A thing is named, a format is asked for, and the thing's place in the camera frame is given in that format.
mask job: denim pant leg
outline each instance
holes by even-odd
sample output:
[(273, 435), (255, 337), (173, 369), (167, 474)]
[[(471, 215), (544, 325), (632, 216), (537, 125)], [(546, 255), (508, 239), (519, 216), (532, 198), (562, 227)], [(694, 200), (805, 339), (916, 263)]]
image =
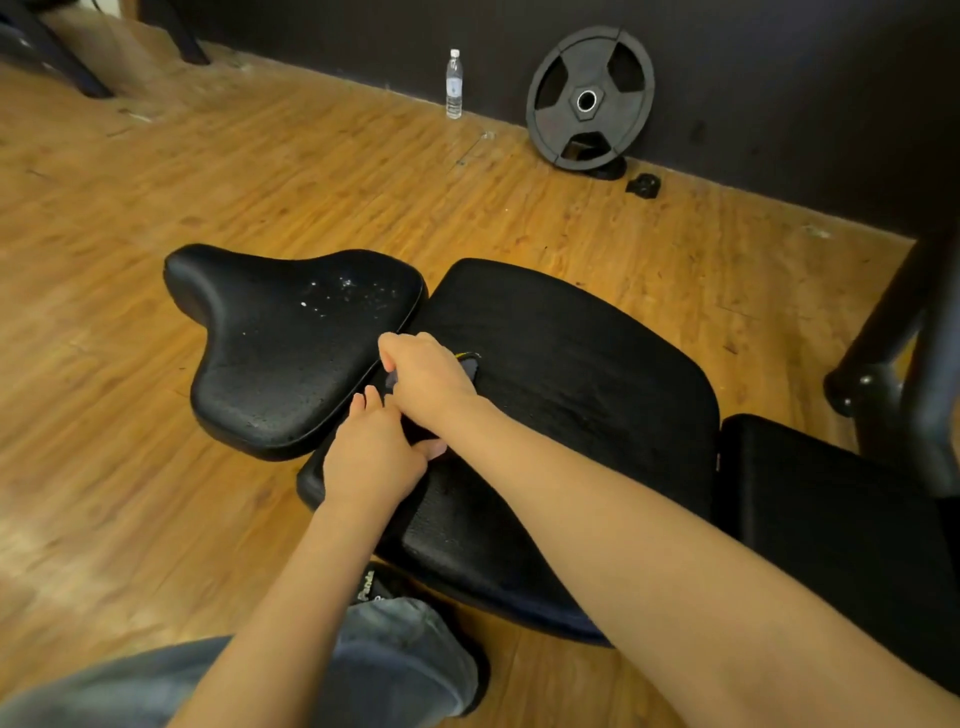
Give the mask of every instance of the denim pant leg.
[[(228, 640), (163, 647), (23, 692), (0, 705), (0, 728), (162, 728)], [(429, 728), (476, 689), (476, 664), (433, 609), (368, 602), (347, 610), (312, 724)]]

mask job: water bottle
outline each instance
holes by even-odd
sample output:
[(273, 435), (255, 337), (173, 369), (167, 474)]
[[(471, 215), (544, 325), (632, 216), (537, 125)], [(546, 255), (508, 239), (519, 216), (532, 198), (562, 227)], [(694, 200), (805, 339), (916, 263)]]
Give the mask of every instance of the water bottle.
[(464, 65), (460, 63), (460, 51), (450, 51), (450, 63), (446, 65), (446, 116), (459, 119), (464, 112)]

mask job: black shoe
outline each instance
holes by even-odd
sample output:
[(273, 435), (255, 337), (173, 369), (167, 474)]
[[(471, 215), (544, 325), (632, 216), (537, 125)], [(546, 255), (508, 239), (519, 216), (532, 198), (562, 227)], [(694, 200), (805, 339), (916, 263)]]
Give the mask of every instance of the black shoe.
[(480, 701), (487, 694), (487, 688), (490, 686), (490, 660), (487, 659), (487, 653), (484, 652), (480, 643), (463, 631), (452, 605), (437, 599), (393, 567), (379, 561), (371, 561), (364, 569), (363, 577), (357, 586), (356, 596), (350, 606), (380, 599), (396, 599), (401, 596), (419, 599), (436, 611), (456, 641), (476, 663), (477, 692), (457, 717), (468, 716), (477, 709)]

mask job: gray weight plate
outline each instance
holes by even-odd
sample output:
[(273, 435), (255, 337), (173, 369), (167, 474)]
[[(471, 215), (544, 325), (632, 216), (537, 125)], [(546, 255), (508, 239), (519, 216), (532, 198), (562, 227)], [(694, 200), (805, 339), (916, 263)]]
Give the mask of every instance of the gray weight plate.
[[(632, 54), (628, 62), (642, 72), (639, 84), (614, 81), (611, 69), (624, 53)], [(556, 103), (549, 103), (551, 98), (545, 105), (544, 81), (548, 74), (556, 78), (558, 62), (566, 81)], [(654, 65), (640, 41), (619, 28), (586, 28), (564, 38), (537, 69), (527, 94), (527, 130), (552, 164), (574, 171), (594, 169), (627, 150), (647, 123), (653, 101)], [(602, 144), (598, 134), (610, 147), (606, 154), (582, 160), (563, 157), (571, 141)]]

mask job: person's right arm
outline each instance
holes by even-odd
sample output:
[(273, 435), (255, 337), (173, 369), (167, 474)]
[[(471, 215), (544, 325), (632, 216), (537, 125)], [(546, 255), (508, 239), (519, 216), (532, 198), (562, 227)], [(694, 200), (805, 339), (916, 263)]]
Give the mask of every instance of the person's right arm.
[(960, 725), (956, 696), (681, 506), (507, 417), (429, 335), (380, 351), (400, 409), (503, 496), (691, 728)]

